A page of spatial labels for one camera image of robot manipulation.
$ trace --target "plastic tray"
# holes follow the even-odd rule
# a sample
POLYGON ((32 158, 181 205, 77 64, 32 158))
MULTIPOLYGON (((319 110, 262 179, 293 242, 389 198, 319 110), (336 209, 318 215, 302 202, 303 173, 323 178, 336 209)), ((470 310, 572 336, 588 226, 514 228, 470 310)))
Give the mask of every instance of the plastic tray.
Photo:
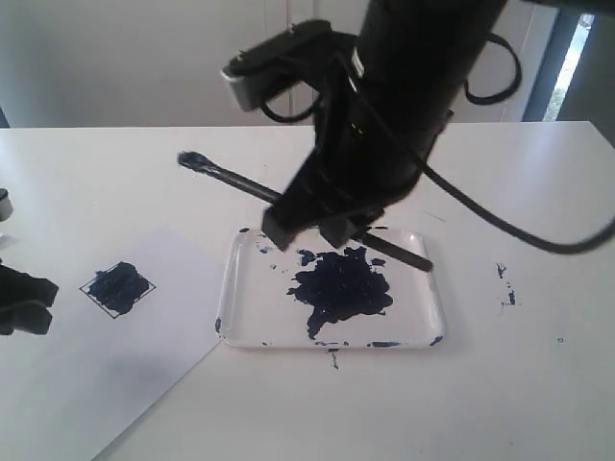
MULTIPOLYGON (((408 230, 372 232, 427 256, 421 238, 408 230)), ((347 248, 359 247, 351 244, 347 248)), ((317 230, 303 232, 285 253, 274 248, 259 230, 244 230, 237 235, 227 263, 215 325, 227 344, 243 348, 422 349, 434 346, 444 337, 432 274, 366 249, 365 260, 370 262, 371 270, 382 274, 389 284, 386 294, 392 298, 392 305, 380 314, 359 314, 334 324, 325 323, 311 339, 308 319, 314 307, 297 301, 288 292, 300 285, 296 274, 314 271, 322 257, 307 263, 298 253, 301 250, 315 255, 344 252, 333 249, 317 230), (376 265, 371 264, 375 258, 376 265)))

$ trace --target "paintbrush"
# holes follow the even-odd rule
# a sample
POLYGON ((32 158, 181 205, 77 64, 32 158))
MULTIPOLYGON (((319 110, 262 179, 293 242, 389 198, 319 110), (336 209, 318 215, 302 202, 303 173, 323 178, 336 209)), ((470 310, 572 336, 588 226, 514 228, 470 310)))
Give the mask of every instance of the paintbrush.
MULTIPOLYGON (((238 175, 233 171, 220 168, 214 162, 209 160, 198 152, 182 152, 177 155, 177 162, 192 171, 202 173, 224 182, 235 189, 239 189, 247 194, 257 197, 258 199, 273 204, 281 197, 281 193, 267 186, 254 182, 244 176, 238 175)), ((397 245, 387 242, 386 240, 377 237, 369 232, 361 232, 352 237, 356 242, 371 248, 377 252, 387 255, 394 259, 404 262, 419 271, 430 272, 433 269, 433 264, 428 259, 419 256, 413 252, 398 247, 397 245)))

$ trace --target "white table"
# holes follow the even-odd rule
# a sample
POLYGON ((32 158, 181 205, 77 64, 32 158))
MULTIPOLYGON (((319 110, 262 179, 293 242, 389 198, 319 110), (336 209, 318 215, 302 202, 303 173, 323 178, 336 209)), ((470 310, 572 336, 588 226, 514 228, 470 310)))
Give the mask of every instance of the white table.
MULTIPOLYGON (((282 189, 311 140, 307 127, 2 131, 0 185, 15 207, 2 257, 62 286, 81 259, 165 225, 223 261, 265 205, 177 167, 177 152, 282 189)), ((430 163, 553 239, 595 231, 615 208, 615 151, 588 123, 452 125, 430 163)), ((441 344, 339 352, 339 370, 325 352, 222 344, 100 459, 613 459, 615 244, 541 253, 427 179, 381 221, 426 239, 441 344), (503 309, 506 282, 517 305, 503 309)))

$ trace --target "white wall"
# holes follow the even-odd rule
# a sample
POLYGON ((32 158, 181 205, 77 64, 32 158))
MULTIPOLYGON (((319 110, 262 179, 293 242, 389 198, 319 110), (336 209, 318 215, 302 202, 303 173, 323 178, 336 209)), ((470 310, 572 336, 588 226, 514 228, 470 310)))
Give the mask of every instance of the white wall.
MULTIPOLYGON (((237 50, 288 22, 316 15, 337 30, 356 33, 367 0, 0 3, 0 107, 12 126, 199 126, 269 123, 232 106, 219 69, 237 50)), ((543 7, 509 2, 496 32, 521 54, 524 88, 506 105, 491 108, 459 98, 455 120, 521 118, 553 17, 543 7)), ((511 76, 510 57, 488 46, 471 87, 488 94, 511 76)), ((295 111, 310 100, 307 88, 293 91, 295 111)), ((275 106, 286 112, 288 98, 275 106)))

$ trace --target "robotic arm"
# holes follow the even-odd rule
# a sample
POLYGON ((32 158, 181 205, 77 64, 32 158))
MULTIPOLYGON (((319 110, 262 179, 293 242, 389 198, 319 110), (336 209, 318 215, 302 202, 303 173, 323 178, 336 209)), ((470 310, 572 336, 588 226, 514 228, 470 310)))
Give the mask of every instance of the robotic arm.
MULTIPOLYGON (((422 173, 490 224, 545 251, 583 253, 612 237, 615 220, 576 244, 548 242, 493 215, 427 165, 449 107, 463 85, 468 92, 467 76, 493 39, 490 31, 505 3, 371 0, 358 36, 312 20, 231 60, 222 74, 242 109, 260 108, 281 123, 314 115, 314 148, 263 216, 262 230, 280 249, 313 226, 334 247, 344 245, 406 197, 422 173), (312 107, 294 117, 267 107, 300 81, 319 93, 312 107)), ((615 12, 606 0, 538 3, 615 12)), ((516 65, 518 86, 518 60, 516 65)))

